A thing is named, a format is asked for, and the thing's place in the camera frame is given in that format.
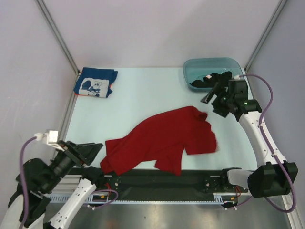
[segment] red cloth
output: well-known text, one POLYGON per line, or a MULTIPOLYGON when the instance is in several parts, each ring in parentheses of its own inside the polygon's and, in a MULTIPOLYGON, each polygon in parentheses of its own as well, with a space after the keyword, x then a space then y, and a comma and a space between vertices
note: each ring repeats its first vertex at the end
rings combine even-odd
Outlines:
POLYGON ((207 113, 193 106, 154 115, 127 136, 106 141, 101 168, 106 174, 114 170, 120 175, 142 161, 157 160, 156 168, 180 175, 184 148, 188 155, 216 150, 215 134, 206 118, 207 113))

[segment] white wall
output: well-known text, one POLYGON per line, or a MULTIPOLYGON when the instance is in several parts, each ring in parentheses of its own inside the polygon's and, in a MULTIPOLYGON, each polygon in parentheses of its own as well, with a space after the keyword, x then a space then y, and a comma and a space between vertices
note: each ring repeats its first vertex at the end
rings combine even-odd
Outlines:
MULTIPOLYGON (((259 52, 251 73, 264 77, 274 91, 266 123, 289 162, 296 162, 298 206, 305 218, 305 1, 288 1, 277 24, 259 52)), ((255 97, 263 104, 270 96, 266 86, 254 80, 255 97)))
POLYGON ((245 67, 280 0, 45 0, 82 67, 182 67, 231 57, 245 67))
MULTIPOLYGON (((36 132, 59 129, 75 81, 33 0, 0 1, 0 222, 15 192, 21 146, 36 132)), ((41 143, 26 148, 25 160, 48 160, 41 143)))

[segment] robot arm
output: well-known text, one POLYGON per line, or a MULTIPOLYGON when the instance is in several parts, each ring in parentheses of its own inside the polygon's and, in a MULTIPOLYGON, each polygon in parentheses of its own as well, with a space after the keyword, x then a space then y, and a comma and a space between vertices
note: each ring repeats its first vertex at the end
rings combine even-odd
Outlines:
POLYGON ((209 103, 214 95, 217 97, 212 102, 213 111, 223 117, 226 117, 229 113, 234 114, 250 140, 258 166, 256 171, 236 168, 224 169, 228 183, 249 189, 255 198, 288 194, 291 187, 276 161, 275 155, 284 166, 292 182, 294 182, 298 172, 297 166, 295 163, 288 163, 278 150, 264 124, 264 120, 259 123, 262 109, 256 100, 248 99, 247 82, 240 79, 217 82, 201 102, 209 103), (266 138, 274 152, 270 151, 266 138, 260 131, 261 125, 263 125, 266 138))
MULTIPOLYGON (((103 145, 95 143, 77 145, 70 141, 54 142, 49 133, 45 134, 45 138, 44 143, 59 151, 50 165, 38 158, 31 159, 23 165, 29 195, 29 214, 23 228, 66 229, 82 206, 83 200, 104 182, 103 172, 94 167, 86 168, 79 185, 81 191, 76 191, 71 200, 58 213, 59 217, 64 216, 64 218, 58 219, 55 216, 49 224, 43 225, 44 213, 50 202, 45 194, 51 193, 74 166, 90 165, 103 145)), ((10 198, 9 209, 0 229, 18 229, 23 219, 23 192, 20 175, 16 180, 18 182, 17 191, 10 198)))

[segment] teal plastic bin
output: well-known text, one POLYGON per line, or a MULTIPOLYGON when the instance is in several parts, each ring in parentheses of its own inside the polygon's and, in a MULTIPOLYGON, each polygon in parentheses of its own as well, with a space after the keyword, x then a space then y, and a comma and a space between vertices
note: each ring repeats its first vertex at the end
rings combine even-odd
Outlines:
POLYGON ((232 77, 242 75, 242 69, 237 61, 228 58, 203 58, 188 60, 183 65, 184 78, 190 89, 194 91, 208 91, 210 87, 197 88, 191 85, 195 80, 203 80, 203 78, 212 73, 222 74, 224 72, 232 72, 232 77))

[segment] purple cable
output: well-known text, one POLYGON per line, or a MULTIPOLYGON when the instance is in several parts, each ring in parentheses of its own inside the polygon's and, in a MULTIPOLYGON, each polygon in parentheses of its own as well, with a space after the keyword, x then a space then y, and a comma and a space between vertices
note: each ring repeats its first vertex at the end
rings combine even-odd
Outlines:
POLYGON ((23 219, 22 222, 19 226, 19 229, 23 228, 23 225, 25 223, 25 221, 28 218, 29 215, 29 194, 28 194, 28 187, 27 187, 27 182, 25 180, 25 174, 24 174, 24 170, 23 170, 23 155, 24 155, 24 150, 25 147, 31 142, 34 141, 36 139, 36 137, 32 137, 30 138, 28 141, 26 141, 20 151, 20 157, 19 157, 19 170, 20 170, 20 180, 21 180, 21 186, 22 186, 22 192, 23 192, 23 209, 24 209, 24 214, 23 214, 23 219))
POLYGON ((96 206, 96 207, 91 207, 91 208, 94 208, 94 209, 103 208, 103 207, 105 207, 105 206, 111 204, 112 202, 116 201, 117 198, 119 197, 119 193, 118 193, 117 191, 113 190, 113 189, 102 189, 102 190, 97 190, 97 191, 92 192, 92 194, 98 193, 98 192, 114 192, 114 193, 116 194, 116 196, 115 196, 114 199, 110 200, 109 202, 107 202, 107 203, 105 203, 105 204, 103 204, 103 205, 96 206))
POLYGON ((248 202, 250 199, 252 198, 252 196, 250 196, 248 199, 246 199, 244 202, 241 202, 240 204, 237 204, 236 206, 241 206, 243 204, 245 204, 246 202, 248 202))
MULTIPOLYGON (((246 75, 241 75, 240 77, 244 77, 244 76, 246 76, 246 77, 248 77, 248 76, 253 76, 253 77, 255 77, 255 78, 258 78, 258 79, 262 80, 262 81, 267 85, 267 87, 269 88, 269 91, 270 91, 270 101, 269 101, 268 105, 266 106, 266 108, 262 111, 261 116, 259 117, 259 125, 260 125, 260 130, 261 130, 262 136, 263 136, 265 142, 267 143, 268 148, 271 150, 271 152, 272 152, 272 154, 273 154, 273 153, 275 152, 275 150, 273 149, 271 143, 269 142, 269 140, 268 140, 268 138, 267 138, 267 136, 266 136, 266 133, 265 133, 265 131, 264 131, 263 126, 261 126, 262 121, 263 121, 263 118, 264 118, 264 115, 265 115, 265 113, 267 112, 267 110, 269 109, 269 107, 270 107, 270 105, 271 105, 271 103, 272 103, 272 101, 273 101, 273 91, 272 91, 272 88, 271 88, 270 84, 269 84, 264 78, 262 78, 262 77, 259 76, 259 75, 255 75, 255 74, 246 74, 246 75)), ((277 209, 277 210, 279 210, 279 211, 281 211, 281 212, 284 212, 284 213, 290 213, 290 212, 294 211, 294 209, 295 209, 295 207, 296 207, 296 193, 295 193, 295 187, 294 187, 294 185, 293 185, 293 183, 292 183, 292 180, 291 180, 289 174, 287 173, 286 169, 285 169, 284 166, 282 165, 282 163, 281 163, 280 159, 278 158, 278 156, 277 156, 277 155, 274 155, 274 158, 275 158, 276 162, 279 164, 279 166, 280 166, 281 170, 283 171, 283 173, 285 174, 286 179, 288 180, 288 183, 289 183, 289 186, 290 186, 291 192, 292 192, 292 206, 291 206, 290 209, 285 210, 285 209, 282 209, 282 208, 280 208, 279 206, 277 206, 277 205, 276 205, 275 203, 273 203, 269 198, 265 197, 265 199, 266 199, 275 209, 277 209)))

